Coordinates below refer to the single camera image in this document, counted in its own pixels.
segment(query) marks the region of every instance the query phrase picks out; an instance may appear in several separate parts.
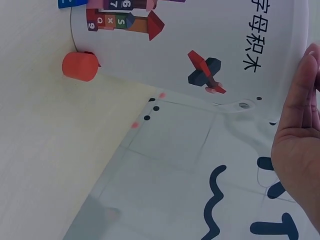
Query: number block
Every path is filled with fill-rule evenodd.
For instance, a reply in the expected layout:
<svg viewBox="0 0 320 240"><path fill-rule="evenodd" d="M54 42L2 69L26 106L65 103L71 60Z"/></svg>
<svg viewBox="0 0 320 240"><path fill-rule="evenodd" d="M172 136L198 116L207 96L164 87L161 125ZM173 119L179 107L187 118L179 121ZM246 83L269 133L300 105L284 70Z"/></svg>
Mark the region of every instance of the number block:
<svg viewBox="0 0 320 240"><path fill-rule="evenodd" d="M91 32L97 32L98 31L98 25L95 21L88 21L87 22L88 30Z"/></svg>
<svg viewBox="0 0 320 240"><path fill-rule="evenodd" d="M106 18L104 14L96 14L95 19L98 27L106 26Z"/></svg>
<svg viewBox="0 0 320 240"><path fill-rule="evenodd" d="M104 4L105 10L124 10L131 11L134 9L132 0L109 0L108 4Z"/></svg>
<svg viewBox="0 0 320 240"><path fill-rule="evenodd" d="M88 0L58 0L58 8L72 8L81 5L85 5L88 3Z"/></svg>
<svg viewBox="0 0 320 240"><path fill-rule="evenodd" d="M117 13L115 15L115 27L117 29L127 29L127 13Z"/></svg>
<svg viewBox="0 0 320 240"><path fill-rule="evenodd" d="M121 10L131 11L134 9L133 0L122 0Z"/></svg>
<svg viewBox="0 0 320 240"><path fill-rule="evenodd" d="M114 29L116 27L116 15L109 13L105 14L104 22L106 27Z"/></svg>

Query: black wavy line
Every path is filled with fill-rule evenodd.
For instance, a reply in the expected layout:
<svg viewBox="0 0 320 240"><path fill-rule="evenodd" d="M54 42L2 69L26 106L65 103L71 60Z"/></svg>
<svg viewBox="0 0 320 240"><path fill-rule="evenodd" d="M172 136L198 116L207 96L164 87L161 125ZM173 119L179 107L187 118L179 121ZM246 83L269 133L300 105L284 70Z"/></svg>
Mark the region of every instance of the black wavy line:
<svg viewBox="0 0 320 240"><path fill-rule="evenodd" d="M209 232L201 240L212 240L220 234L220 228L212 217L212 210L215 205L224 198L224 194L221 192L220 188L217 185L217 177L226 169L226 165L218 166L210 175L209 184L210 189L213 193L213 197L210 198L206 203L203 211L204 220L209 227Z"/></svg>

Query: finger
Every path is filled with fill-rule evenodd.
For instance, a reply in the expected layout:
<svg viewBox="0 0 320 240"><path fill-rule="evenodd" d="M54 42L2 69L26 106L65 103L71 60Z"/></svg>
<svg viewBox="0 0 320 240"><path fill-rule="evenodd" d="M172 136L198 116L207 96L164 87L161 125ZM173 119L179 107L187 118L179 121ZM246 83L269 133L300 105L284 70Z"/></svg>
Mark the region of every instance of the finger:
<svg viewBox="0 0 320 240"><path fill-rule="evenodd" d="M302 118L302 128L308 129L312 127L312 111L311 111L311 100L313 97L314 88L309 91L309 94L306 98L304 110L303 110L303 118Z"/></svg>
<svg viewBox="0 0 320 240"><path fill-rule="evenodd" d="M315 87L315 89L320 91L320 70L318 71L318 73L316 75L315 82L314 82L314 87Z"/></svg>
<svg viewBox="0 0 320 240"><path fill-rule="evenodd" d="M307 55L313 55L316 59L318 66L320 66L320 46L316 43L312 43L306 50L303 55L303 57L306 57Z"/></svg>
<svg viewBox="0 0 320 240"><path fill-rule="evenodd" d="M310 89L314 87L318 69L313 55L307 55L302 59L286 97L278 131L302 127L307 97Z"/></svg>
<svg viewBox="0 0 320 240"><path fill-rule="evenodd" d="M210 94L216 94L217 93L217 91L216 90L214 90L213 88L211 88L211 87L205 87L205 91L207 92L207 93L210 93Z"/></svg>
<svg viewBox="0 0 320 240"><path fill-rule="evenodd" d="M312 99L311 99L311 114L312 114L312 128L320 131L320 117L317 107L317 90L313 89Z"/></svg>

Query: metal rivet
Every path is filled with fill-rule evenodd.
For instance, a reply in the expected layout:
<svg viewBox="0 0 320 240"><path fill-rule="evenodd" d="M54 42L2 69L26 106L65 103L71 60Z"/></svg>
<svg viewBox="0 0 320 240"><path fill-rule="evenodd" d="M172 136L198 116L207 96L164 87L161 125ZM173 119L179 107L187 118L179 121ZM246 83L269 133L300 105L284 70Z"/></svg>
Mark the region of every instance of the metal rivet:
<svg viewBox="0 0 320 240"><path fill-rule="evenodd" d="M250 106L244 102L240 102L239 107L242 109L249 109L250 108Z"/></svg>

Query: blue block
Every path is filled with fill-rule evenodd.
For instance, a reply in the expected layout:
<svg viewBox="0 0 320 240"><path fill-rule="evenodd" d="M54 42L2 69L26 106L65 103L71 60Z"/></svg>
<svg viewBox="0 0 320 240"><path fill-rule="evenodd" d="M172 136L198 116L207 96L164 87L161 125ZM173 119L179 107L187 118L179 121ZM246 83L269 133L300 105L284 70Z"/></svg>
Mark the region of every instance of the blue block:
<svg viewBox="0 0 320 240"><path fill-rule="evenodd" d="M135 20L135 16L133 16L132 13L129 12L129 14L126 16L126 28L130 28L134 24Z"/></svg>
<svg viewBox="0 0 320 240"><path fill-rule="evenodd" d="M211 75L216 75L217 72L221 69L221 61L216 58L209 57L206 61L207 66L210 69ZM207 85L211 87L212 84L209 81L209 78L205 75L205 73L201 70L195 70L188 77L189 84L195 85L198 87L202 87L203 85Z"/></svg>
<svg viewBox="0 0 320 240"><path fill-rule="evenodd" d="M85 5L88 3L88 0L58 0L58 8L72 8L81 5Z"/></svg>

